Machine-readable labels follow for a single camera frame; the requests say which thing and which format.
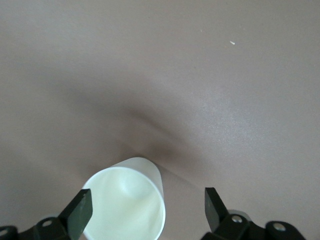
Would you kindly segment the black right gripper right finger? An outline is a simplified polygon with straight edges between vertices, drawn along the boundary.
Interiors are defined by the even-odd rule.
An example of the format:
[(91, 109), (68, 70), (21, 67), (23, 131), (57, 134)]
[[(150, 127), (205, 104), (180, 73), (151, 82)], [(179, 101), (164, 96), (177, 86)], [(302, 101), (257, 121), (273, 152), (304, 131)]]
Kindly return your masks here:
[(204, 190), (205, 216), (210, 227), (205, 240), (304, 240), (293, 225), (279, 220), (269, 221), (265, 227), (255, 224), (242, 211), (227, 210), (214, 187)]

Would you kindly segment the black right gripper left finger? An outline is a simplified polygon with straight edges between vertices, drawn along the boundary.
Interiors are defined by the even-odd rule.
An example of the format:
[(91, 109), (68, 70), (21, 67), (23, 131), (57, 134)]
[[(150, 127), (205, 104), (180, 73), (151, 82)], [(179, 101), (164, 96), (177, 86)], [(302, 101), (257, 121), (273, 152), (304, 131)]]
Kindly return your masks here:
[(81, 189), (56, 217), (40, 220), (31, 228), (18, 232), (13, 225), (0, 227), (2, 240), (78, 240), (93, 215), (92, 193)]

